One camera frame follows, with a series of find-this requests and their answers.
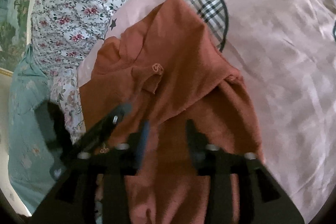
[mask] metal screw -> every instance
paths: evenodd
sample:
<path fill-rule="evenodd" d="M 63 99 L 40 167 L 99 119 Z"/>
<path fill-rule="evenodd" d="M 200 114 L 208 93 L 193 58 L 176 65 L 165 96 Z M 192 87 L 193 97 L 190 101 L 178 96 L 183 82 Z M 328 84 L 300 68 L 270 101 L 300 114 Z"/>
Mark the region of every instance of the metal screw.
<path fill-rule="evenodd" d="M 61 176 L 61 174 L 62 174 L 62 168 L 54 170 L 54 176 L 55 176 L 55 178 L 58 179 Z"/>
<path fill-rule="evenodd" d="M 116 124 L 117 123 L 117 121 L 118 121 L 118 116 L 117 115 L 115 115 L 114 117 L 113 117 L 113 124 Z"/>
<path fill-rule="evenodd" d="M 217 151 L 217 150 L 219 150 L 219 147 L 217 145 L 214 145 L 214 144 L 207 144 L 205 146 L 205 149 L 210 150 L 210 151 Z"/>
<path fill-rule="evenodd" d="M 252 153 L 252 152 L 245 153 L 244 157 L 248 160 L 255 160 L 256 159 L 255 153 Z"/>
<path fill-rule="evenodd" d="M 115 147 L 118 150 L 127 150 L 129 149 L 129 144 L 128 143 L 120 143 L 118 145 L 116 145 Z"/>
<path fill-rule="evenodd" d="M 87 160 L 91 158 L 91 154 L 88 152 L 80 152 L 78 153 L 77 158 L 82 159 L 82 160 Z"/>

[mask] gold frame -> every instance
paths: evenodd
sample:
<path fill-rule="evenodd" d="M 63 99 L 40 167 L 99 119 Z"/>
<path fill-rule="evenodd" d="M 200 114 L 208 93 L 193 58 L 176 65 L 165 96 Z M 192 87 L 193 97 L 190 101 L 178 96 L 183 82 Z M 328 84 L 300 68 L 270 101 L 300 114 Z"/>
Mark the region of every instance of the gold frame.
<path fill-rule="evenodd" d="M 6 70 L 6 69 L 3 69 L 3 68 L 0 68 L 0 74 L 12 77 L 13 72 L 10 71 L 10 70 Z"/>

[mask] orange fabric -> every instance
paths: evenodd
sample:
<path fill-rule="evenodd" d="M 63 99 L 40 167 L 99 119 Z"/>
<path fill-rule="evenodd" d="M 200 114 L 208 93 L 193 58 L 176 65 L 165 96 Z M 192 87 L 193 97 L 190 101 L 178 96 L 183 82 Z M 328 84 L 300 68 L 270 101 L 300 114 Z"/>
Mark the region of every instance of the orange fabric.
<path fill-rule="evenodd" d="M 132 103 L 110 146 L 124 142 L 142 120 L 150 121 L 142 168 L 126 178 L 134 224 L 204 223 L 209 178 L 196 176 L 192 167 L 187 119 L 227 152 L 262 157 L 258 122 L 240 72 L 211 39 L 183 0 L 166 0 L 120 40 L 105 41 L 91 80 L 80 88 L 87 129 L 119 103 Z M 236 191 L 233 187 L 235 220 Z"/>

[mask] orange cloth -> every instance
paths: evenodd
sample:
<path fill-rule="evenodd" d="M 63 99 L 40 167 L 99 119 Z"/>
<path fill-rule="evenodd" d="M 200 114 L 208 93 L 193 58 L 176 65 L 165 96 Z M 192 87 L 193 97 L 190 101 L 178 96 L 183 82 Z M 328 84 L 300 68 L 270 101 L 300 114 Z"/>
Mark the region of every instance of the orange cloth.
<path fill-rule="evenodd" d="M 240 72 L 211 39 L 183 0 L 166 0 L 120 40 L 105 40 L 91 80 L 80 88 L 87 129 L 118 104 L 132 103 L 110 146 L 124 142 L 142 120 L 150 121 L 142 168 L 126 177 L 133 224 L 204 223 L 209 178 L 196 176 L 192 167 L 187 119 L 227 152 L 262 157 L 257 118 Z M 236 219 L 236 186 L 233 192 Z"/>

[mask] pink rose print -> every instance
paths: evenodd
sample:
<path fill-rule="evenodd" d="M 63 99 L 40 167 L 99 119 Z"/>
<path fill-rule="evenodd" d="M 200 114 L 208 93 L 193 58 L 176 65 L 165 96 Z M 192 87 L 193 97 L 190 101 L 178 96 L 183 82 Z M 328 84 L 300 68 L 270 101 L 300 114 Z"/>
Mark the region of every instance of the pink rose print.
<path fill-rule="evenodd" d="M 84 10 L 84 13 L 86 15 L 96 14 L 98 12 L 98 8 L 96 5 L 92 6 L 91 8 L 88 7 Z"/>
<path fill-rule="evenodd" d="M 63 25 L 65 23 L 69 23 L 70 22 L 70 18 L 68 17 L 62 17 L 60 20 L 59 20 L 59 24 L 60 25 Z"/>
<path fill-rule="evenodd" d="M 71 37 L 71 40 L 72 41 L 77 41 L 78 39 L 83 39 L 84 38 L 84 36 L 82 35 L 82 34 L 75 34 L 75 35 L 73 35 L 72 37 Z"/>
<path fill-rule="evenodd" d="M 77 55 L 77 52 L 68 52 L 67 56 L 74 57 Z"/>
<path fill-rule="evenodd" d="M 48 25 L 47 22 L 46 22 L 45 20 L 40 20 L 40 24 L 41 24 L 41 26 L 43 26 L 43 27 L 45 27 L 45 26 Z"/>

